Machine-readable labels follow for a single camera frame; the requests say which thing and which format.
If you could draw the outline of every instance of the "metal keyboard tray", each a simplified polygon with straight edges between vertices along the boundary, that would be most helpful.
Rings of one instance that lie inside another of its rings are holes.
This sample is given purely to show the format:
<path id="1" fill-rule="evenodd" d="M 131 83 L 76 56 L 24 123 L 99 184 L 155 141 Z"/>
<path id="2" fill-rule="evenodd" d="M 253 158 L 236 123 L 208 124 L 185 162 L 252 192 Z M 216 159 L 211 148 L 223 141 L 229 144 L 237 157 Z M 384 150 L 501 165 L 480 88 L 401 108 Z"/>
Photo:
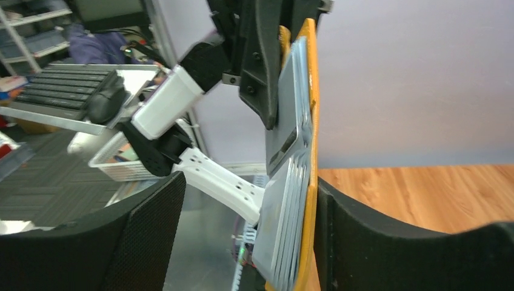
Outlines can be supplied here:
<path id="1" fill-rule="evenodd" d="M 118 115 L 107 125 L 92 124 L 88 120 L 78 121 L 51 115 L 0 107 L 0 115 L 18 118 L 26 121 L 41 124 L 53 125 L 62 129 L 69 129 L 75 132 L 84 132 L 91 135 L 100 135 L 105 129 L 112 129 L 123 118 L 129 117 L 137 108 L 139 100 L 137 96 L 143 88 L 158 74 L 157 65 L 76 65 L 76 64 L 55 64 L 55 66 L 66 67 L 78 70 L 117 70 L 118 75 L 125 78 L 125 89 L 130 95 L 120 108 Z"/>

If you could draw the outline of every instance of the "purple cloth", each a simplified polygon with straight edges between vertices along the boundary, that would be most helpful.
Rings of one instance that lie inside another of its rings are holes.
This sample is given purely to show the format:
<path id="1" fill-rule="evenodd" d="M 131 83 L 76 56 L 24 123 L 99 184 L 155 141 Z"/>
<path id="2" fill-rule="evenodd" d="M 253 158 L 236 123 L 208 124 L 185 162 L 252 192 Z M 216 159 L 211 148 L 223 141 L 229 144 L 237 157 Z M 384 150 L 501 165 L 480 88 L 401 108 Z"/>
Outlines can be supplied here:
<path id="1" fill-rule="evenodd" d="M 72 24 L 68 31 L 68 49 L 70 56 L 77 64 L 126 64 L 126 57 L 121 47 L 127 44 L 125 37 L 119 32 L 88 35 L 81 24 Z M 141 64 L 132 58 L 129 64 Z"/>

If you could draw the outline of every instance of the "red object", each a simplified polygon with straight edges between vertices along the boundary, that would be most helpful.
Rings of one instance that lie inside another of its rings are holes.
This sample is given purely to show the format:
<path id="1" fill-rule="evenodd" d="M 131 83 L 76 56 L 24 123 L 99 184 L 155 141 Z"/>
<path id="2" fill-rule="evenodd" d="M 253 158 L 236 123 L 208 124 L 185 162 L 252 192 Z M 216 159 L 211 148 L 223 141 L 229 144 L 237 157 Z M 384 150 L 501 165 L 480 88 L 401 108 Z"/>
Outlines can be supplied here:
<path id="1" fill-rule="evenodd" d="M 5 121 L 5 119 L 2 116 L 0 116 L 0 129 L 7 127 L 7 124 L 7 121 Z"/>
<path id="2" fill-rule="evenodd" d="M 8 144 L 0 145 L 0 159 L 5 157 L 8 153 L 12 152 L 13 149 Z"/>

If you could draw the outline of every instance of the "stack of plates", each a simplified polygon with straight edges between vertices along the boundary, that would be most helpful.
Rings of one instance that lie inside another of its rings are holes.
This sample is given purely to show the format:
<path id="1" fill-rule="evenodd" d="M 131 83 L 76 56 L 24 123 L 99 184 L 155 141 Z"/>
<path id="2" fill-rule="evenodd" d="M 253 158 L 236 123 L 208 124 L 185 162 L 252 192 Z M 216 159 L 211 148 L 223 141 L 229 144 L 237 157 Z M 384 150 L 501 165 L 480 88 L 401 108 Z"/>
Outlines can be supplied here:
<path id="1" fill-rule="evenodd" d="M 292 290 L 298 276 L 313 130 L 307 76 L 307 41 L 300 38 L 279 78 L 277 126 L 266 133 L 270 182 L 252 256 L 277 290 Z"/>

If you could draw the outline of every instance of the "white basket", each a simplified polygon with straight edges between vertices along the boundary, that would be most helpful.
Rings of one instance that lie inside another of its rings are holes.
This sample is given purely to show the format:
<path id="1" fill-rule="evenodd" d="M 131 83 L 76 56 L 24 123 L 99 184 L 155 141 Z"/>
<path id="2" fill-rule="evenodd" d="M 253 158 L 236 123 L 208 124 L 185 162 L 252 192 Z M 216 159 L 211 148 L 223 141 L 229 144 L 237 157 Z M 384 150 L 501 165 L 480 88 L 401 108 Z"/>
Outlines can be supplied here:
<path id="1" fill-rule="evenodd" d="M 192 130 L 191 126 L 188 125 L 185 121 L 179 119 L 177 120 L 177 124 L 179 124 L 188 135 L 190 135 L 191 140 L 193 141 L 193 145 L 196 144 L 194 136 L 191 136 Z M 127 138 L 122 132 L 118 132 L 113 138 L 105 144 L 105 146 L 96 153 L 96 155 L 89 161 L 88 165 L 91 168 L 98 168 L 102 172 L 104 172 L 107 176 L 111 177 L 112 180 L 118 182 L 127 182 L 127 181 L 139 181 L 139 180 L 149 180 L 149 179 L 158 179 L 160 177 L 154 176 L 148 172 L 148 170 L 143 166 L 141 161 L 133 161 L 133 162 L 107 162 L 109 159 L 112 159 L 116 154 L 118 154 L 118 150 L 128 143 Z"/>

